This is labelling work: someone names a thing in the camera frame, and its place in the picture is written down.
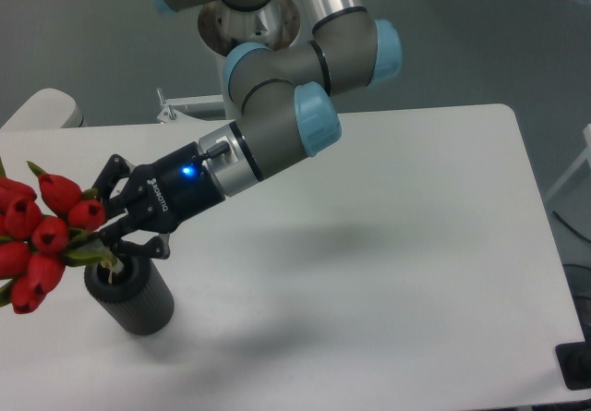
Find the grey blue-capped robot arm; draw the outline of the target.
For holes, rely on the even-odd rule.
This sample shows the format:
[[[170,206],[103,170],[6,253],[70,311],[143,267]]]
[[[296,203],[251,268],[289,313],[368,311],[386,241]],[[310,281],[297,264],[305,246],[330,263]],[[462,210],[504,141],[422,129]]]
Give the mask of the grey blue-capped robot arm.
[[[214,6],[228,52],[223,89],[238,118],[155,163],[109,159],[95,186],[108,224],[91,243],[104,259],[169,256],[184,221],[341,137],[332,96],[394,77],[402,46],[391,22],[362,0],[302,0],[312,39],[282,42],[278,0],[152,0],[165,12]]]

